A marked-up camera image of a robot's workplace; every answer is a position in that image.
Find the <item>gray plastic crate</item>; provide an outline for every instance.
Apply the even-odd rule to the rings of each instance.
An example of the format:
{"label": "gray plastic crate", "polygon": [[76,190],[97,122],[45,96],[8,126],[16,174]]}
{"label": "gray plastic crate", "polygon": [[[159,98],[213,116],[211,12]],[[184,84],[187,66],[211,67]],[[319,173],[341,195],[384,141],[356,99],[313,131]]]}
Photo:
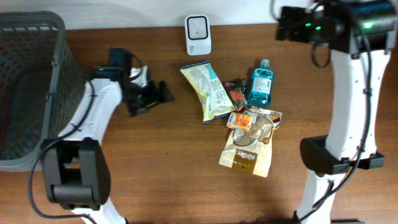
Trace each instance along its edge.
{"label": "gray plastic crate", "polygon": [[0,170],[29,170],[42,140],[71,120],[84,87],[60,16],[0,14]]}

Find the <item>bottle label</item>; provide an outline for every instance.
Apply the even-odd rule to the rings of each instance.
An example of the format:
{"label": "bottle label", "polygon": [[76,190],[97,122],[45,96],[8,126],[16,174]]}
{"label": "bottle label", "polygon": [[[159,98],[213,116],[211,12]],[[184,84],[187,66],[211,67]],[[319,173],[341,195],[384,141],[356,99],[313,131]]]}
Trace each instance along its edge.
{"label": "bottle label", "polygon": [[270,94],[271,93],[271,83],[272,83],[272,81],[268,78],[256,77],[256,78],[254,78],[254,84],[253,84],[252,90],[255,92],[258,92],[258,93]]}

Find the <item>white wall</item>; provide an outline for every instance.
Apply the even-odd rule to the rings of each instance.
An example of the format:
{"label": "white wall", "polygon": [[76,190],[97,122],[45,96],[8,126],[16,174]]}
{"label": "white wall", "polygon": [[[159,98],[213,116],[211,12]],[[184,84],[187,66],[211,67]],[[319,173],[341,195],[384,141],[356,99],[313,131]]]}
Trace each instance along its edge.
{"label": "white wall", "polygon": [[[308,0],[275,0],[306,6]],[[185,16],[206,14],[211,25],[274,22],[269,0],[0,0],[0,11],[53,11],[67,29],[183,26]]]}

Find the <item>bottle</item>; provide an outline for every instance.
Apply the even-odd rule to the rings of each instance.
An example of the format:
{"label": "bottle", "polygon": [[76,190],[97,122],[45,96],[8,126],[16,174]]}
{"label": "bottle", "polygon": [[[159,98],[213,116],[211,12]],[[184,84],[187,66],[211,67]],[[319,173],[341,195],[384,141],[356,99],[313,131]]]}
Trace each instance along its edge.
{"label": "bottle", "polygon": [[269,60],[261,60],[260,68],[253,71],[252,85],[248,97],[249,104],[267,107],[271,104],[271,88],[274,72],[269,70]]}

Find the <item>brown label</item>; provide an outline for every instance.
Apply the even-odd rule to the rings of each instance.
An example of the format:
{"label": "brown label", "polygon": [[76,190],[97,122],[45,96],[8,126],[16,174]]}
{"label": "brown label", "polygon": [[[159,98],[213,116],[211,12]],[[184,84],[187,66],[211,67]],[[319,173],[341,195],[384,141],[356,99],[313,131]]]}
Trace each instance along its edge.
{"label": "brown label", "polygon": [[243,149],[237,149],[232,169],[240,170],[243,172],[253,173],[254,167],[257,162],[257,153],[248,152]]}

